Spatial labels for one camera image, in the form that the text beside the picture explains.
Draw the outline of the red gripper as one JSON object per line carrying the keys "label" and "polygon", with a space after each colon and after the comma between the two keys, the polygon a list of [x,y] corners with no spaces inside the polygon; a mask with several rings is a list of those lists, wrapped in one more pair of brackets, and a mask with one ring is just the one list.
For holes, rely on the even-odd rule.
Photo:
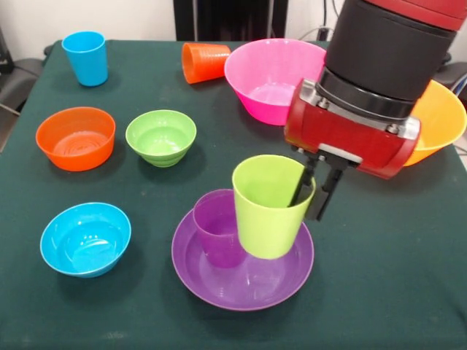
{"label": "red gripper", "polygon": [[[389,179],[395,176],[412,155],[421,132],[416,117],[389,132],[387,123],[370,120],[342,109],[330,101],[318,104],[315,82],[302,79],[293,93],[285,124],[287,143],[317,154],[327,152],[354,163],[359,171]],[[317,159],[308,157],[290,207],[305,201],[313,192],[312,179]],[[305,218],[320,221],[344,171],[332,168],[314,194]]]}

